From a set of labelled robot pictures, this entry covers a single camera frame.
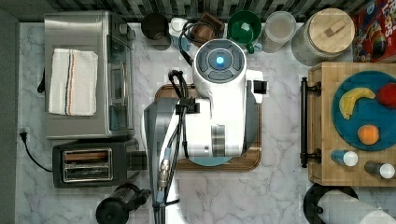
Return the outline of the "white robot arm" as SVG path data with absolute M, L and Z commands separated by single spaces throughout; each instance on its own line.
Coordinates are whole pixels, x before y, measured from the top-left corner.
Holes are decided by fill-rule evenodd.
M 175 180 L 179 160 L 240 157 L 259 131 L 257 106 L 267 82 L 262 72 L 247 69 L 240 46 L 224 38 L 204 43 L 192 61 L 192 79 L 196 96 L 181 80 L 175 98 L 156 99 L 142 115 L 155 224 L 187 224 Z

